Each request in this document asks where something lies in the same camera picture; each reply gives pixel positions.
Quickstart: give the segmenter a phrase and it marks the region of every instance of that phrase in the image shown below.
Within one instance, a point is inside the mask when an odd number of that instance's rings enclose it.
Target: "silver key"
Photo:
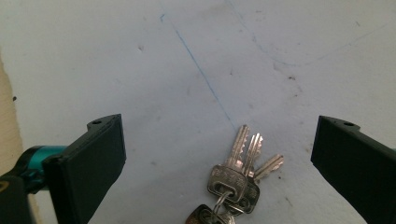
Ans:
[[[260,180],[267,177],[272,171],[277,170],[283,162],[283,156],[276,154],[254,172],[254,177],[249,176],[247,178],[247,188],[242,199],[238,203],[226,204],[233,216],[239,216],[244,213],[249,214],[254,210],[260,196],[260,188],[258,186]]]
[[[247,187],[244,192],[244,196],[241,198],[239,202],[229,202],[228,204],[231,208],[236,210],[239,213],[251,213],[259,200],[260,196],[260,188],[254,182],[254,161],[257,159],[257,156],[261,153],[262,148],[262,137],[259,133],[252,136],[250,145],[247,151],[246,162],[243,166],[244,175],[247,177]]]
[[[233,194],[227,200],[238,202],[244,195],[248,179],[243,173],[243,163],[241,153],[245,147],[248,137],[248,126],[243,125],[238,132],[233,143],[233,150],[229,158],[222,165],[213,167],[207,184],[209,192],[221,196],[225,191],[230,190]]]
[[[266,161],[254,174],[254,182],[259,184],[260,180],[267,177],[271,172],[279,169],[283,164],[284,159],[282,155],[276,154],[271,159]]]
[[[247,150],[247,158],[243,164],[242,170],[245,176],[254,176],[254,161],[262,151],[262,137],[259,133],[251,137],[250,145]]]

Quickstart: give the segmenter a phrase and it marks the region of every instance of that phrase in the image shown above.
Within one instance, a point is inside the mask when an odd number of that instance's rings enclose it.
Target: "metal key ring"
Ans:
[[[215,217],[219,214],[219,209],[223,205],[225,199],[233,194],[231,191],[225,191],[221,196],[219,197],[218,201],[216,202],[215,207],[213,208],[213,214],[212,214],[212,222],[215,221]]]

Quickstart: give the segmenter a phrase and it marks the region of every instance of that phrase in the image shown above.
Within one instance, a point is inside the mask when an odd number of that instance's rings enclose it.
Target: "white surface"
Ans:
[[[238,223],[364,223],[309,160],[318,115],[396,146],[394,1],[2,1],[0,30],[25,148],[122,114],[128,161],[91,223],[213,206],[208,175],[244,123],[285,165]]]

